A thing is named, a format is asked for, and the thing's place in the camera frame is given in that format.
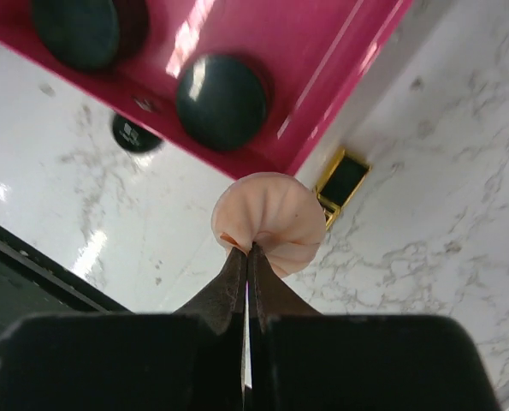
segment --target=pink tray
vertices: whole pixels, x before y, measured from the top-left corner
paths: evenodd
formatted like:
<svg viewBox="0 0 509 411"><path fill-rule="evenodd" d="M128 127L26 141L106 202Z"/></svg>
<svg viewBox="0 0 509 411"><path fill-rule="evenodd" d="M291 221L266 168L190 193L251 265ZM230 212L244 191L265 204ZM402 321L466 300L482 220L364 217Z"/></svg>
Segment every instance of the pink tray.
<svg viewBox="0 0 509 411"><path fill-rule="evenodd" d="M64 67L49 54L33 31L29 3L0 0L1 43L240 178L298 170L411 0L147 0L151 33L143 50L113 71L95 75ZM210 52L245 56L269 74L268 121L251 143L234 152L199 145L176 115L180 69ZM153 111L138 104L145 101Z"/></svg>

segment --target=black bottle cap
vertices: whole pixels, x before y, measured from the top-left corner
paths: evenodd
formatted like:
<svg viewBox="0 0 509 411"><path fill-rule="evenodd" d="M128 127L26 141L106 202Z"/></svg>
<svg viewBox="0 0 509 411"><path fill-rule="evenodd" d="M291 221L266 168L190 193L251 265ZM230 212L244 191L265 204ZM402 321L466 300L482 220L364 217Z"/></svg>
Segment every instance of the black bottle cap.
<svg viewBox="0 0 509 411"><path fill-rule="evenodd" d="M263 126L263 84L244 63L223 55L199 58L184 70L176 93L182 127L213 150L235 150Z"/></svg>
<svg viewBox="0 0 509 411"><path fill-rule="evenodd" d="M163 143L156 135L118 114L114 115L111 131L117 144L126 152L150 152Z"/></svg>
<svg viewBox="0 0 509 411"><path fill-rule="evenodd" d="M32 18L50 53L84 71L130 56L149 26L144 0L32 0Z"/></svg>

